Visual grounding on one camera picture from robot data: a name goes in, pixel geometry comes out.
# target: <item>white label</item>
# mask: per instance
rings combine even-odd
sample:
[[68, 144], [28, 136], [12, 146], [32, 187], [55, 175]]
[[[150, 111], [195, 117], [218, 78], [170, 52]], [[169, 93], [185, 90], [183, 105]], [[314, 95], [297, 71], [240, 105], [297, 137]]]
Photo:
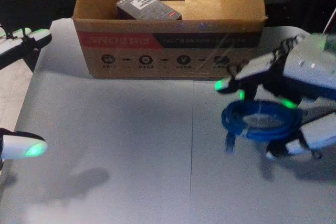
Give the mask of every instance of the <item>white label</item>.
[[139, 10], [142, 10], [146, 6], [152, 4], [154, 1], [156, 0], [133, 0], [131, 4], [134, 5], [136, 8], [138, 8]]

